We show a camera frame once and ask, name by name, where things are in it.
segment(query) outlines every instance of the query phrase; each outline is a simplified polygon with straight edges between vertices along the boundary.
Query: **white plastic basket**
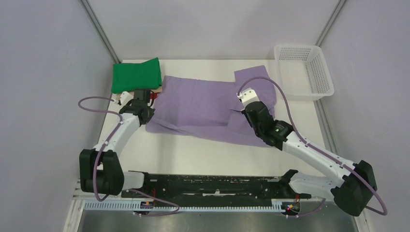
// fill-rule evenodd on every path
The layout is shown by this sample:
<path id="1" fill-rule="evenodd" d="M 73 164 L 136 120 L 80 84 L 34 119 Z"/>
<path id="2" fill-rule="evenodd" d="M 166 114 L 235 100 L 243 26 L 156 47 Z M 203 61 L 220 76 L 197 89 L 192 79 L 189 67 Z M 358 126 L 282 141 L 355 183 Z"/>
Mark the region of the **white plastic basket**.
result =
<path id="1" fill-rule="evenodd" d="M 278 84 L 288 100 L 316 101 L 335 92 L 322 49 L 279 44 L 274 48 Z"/>

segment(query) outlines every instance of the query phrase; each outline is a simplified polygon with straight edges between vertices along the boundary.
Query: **white panel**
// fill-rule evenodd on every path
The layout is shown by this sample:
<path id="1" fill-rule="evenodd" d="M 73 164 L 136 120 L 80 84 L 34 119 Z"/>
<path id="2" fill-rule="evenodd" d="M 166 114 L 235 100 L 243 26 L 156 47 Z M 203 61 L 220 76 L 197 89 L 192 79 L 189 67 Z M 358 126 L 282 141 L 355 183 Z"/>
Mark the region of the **white panel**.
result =
<path id="1" fill-rule="evenodd" d="M 89 0 L 120 59 L 273 58 L 314 44 L 337 0 Z"/>
<path id="2" fill-rule="evenodd" d="M 340 155 L 369 162 L 389 215 L 371 231 L 409 231 L 410 1 L 348 1 L 322 49 L 335 94 L 324 99 Z M 381 210 L 373 198 L 370 205 Z"/>
<path id="3" fill-rule="evenodd" d="M 0 4 L 0 231 L 59 232 L 104 119 L 77 101 L 108 96 L 112 60 L 79 1 Z"/>

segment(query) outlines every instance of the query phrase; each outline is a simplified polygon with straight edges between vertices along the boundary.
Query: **green cloth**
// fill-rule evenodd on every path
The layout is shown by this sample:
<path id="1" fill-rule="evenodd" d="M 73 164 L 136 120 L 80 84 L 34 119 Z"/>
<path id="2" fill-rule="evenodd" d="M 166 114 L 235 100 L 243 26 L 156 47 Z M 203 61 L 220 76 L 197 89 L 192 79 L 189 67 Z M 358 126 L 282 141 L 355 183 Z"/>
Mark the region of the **green cloth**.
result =
<path id="1" fill-rule="evenodd" d="M 158 58 L 140 64 L 114 64 L 111 92 L 121 93 L 135 89 L 157 89 L 162 85 Z"/>

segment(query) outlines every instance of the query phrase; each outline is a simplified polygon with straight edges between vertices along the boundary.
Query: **white table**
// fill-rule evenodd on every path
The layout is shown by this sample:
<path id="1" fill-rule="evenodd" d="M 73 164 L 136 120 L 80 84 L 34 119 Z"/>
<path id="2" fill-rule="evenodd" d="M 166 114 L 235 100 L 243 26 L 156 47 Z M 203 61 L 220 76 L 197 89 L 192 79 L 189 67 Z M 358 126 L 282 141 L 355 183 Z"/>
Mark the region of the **white table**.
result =
<path id="1" fill-rule="evenodd" d="M 144 60 L 125 60 L 140 63 Z M 162 75 L 213 81 L 234 81 L 234 71 L 264 65 L 276 80 L 273 60 L 160 60 Z M 289 122 L 283 99 L 277 91 L 277 119 Z M 310 140 L 324 147 L 323 137 L 312 101 L 289 101 L 297 128 Z M 109 110 L 121 106 L 111 103 Z M 102 128 L 105 136 L 117 116 L 107 115 Z M 149 133 L 145 126 L 133 134 L 119 154 L 123 171 L 151 174 L 255 175 L 282 176 L 289 169 L 322 175 L 300 159 L 276 148 L 262 148 L 216 142 L 192 136 Z"/>

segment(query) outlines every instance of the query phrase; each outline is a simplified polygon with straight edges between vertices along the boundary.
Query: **purple cloth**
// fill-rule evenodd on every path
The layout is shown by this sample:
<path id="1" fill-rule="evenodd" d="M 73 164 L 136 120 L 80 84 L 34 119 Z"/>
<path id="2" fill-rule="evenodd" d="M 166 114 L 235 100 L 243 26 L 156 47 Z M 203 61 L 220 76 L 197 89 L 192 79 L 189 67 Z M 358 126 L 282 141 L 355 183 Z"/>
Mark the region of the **purple cloth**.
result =
<path id="1" fill-rule="evenodd" d="M 256 137 L 236 96 L 241 85 L 256 76 L 268 77 L 265 66 L 235 72 L 235 82 L 203 81 L 165 76 L 162 93 L 155 100 L 155 114 L 146 130 L 155 133 L 192 135 L 241 145 L 267 146 Z M 274 115 L 275 88 L 263 80 L 251 87 Z"/>

